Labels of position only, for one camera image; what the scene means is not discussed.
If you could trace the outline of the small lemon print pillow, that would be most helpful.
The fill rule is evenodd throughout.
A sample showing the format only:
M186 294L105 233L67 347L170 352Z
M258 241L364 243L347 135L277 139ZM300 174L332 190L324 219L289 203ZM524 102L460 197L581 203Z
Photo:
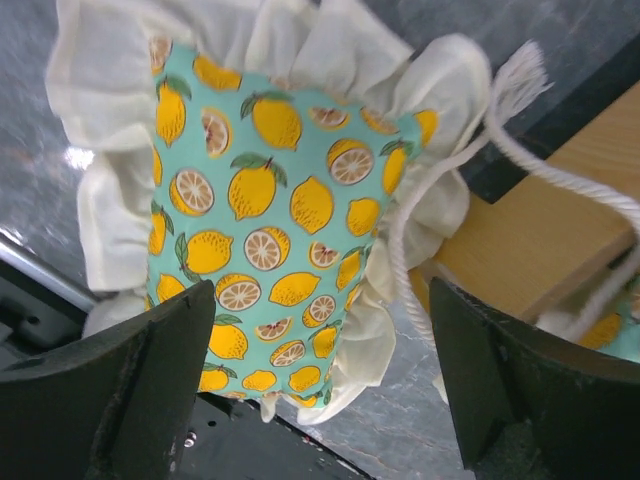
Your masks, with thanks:
M93 335L214 285L199 388L302 425L380 385L404 268L460 228L448 159L486 111L470 38L422 52L359 1L60 1L46 88L93 152L78 190Z

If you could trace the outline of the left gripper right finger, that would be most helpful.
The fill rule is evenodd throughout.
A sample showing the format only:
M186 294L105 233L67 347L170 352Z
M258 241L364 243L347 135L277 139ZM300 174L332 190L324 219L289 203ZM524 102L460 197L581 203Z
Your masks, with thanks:
M430 283L462 463L478 479L636 479L639 366Z

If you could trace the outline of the large lemon print cushion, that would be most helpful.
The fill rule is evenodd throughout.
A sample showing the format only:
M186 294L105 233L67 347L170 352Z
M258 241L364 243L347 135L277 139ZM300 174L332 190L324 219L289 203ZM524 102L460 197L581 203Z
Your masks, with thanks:
M535 326L561 337L574 323L598 280L542 313ZM636 274L604 308L600 319L576 343L634 363L639 362L639 275Z

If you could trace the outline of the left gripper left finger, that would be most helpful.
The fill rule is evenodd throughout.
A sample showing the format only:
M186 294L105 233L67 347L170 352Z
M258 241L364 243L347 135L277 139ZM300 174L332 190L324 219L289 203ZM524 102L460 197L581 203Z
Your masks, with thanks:
M214 286L202 281L2 370L2 478L173 478L214 315Z

